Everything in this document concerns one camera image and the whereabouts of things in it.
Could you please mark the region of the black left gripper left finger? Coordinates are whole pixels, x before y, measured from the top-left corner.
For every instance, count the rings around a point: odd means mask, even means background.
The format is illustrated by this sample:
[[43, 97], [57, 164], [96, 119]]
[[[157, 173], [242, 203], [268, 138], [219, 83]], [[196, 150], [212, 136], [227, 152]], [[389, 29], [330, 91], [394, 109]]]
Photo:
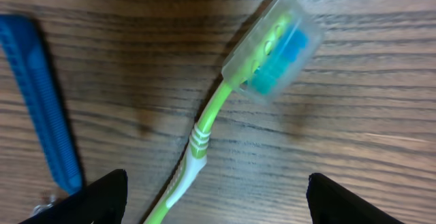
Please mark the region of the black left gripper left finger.
[[127, 172], [114, 170], [20, 224], [121, 224], [127, 205], [127, 183]]

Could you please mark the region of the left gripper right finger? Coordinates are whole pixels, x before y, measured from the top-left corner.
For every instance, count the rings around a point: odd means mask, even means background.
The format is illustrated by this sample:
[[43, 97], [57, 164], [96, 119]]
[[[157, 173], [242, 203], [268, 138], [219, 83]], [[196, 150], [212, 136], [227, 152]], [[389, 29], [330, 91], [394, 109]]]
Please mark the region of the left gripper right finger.
[[306, 198], [313, 224], [402, 224], [321, 173], [309, 176]]

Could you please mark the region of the green white toothbrush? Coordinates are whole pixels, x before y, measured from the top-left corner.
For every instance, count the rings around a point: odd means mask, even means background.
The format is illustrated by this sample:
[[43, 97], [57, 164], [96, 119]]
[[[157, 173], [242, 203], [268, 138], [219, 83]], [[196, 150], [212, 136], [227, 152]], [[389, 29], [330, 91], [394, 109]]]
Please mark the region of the green white toothbrush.
[[145, 224], [161, 223], [206, 165], [212, 126], [231, 92], [271, 102], [297, 79], [322, 40], [320, 28], [297, 0], [268, 5], [227, 56], [223, 80], [193, 125], [181, 161]]

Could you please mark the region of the blue disposable razor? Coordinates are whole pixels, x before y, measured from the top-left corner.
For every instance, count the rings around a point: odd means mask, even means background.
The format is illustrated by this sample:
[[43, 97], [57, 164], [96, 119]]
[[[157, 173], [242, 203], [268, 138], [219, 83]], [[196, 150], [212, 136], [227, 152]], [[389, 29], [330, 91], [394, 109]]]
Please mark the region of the blue disposable razor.
[[1, 15], [1, 46], [24, 97], [53, 180], [73, 195], [83, 173], [37, 25], [25, 16]]

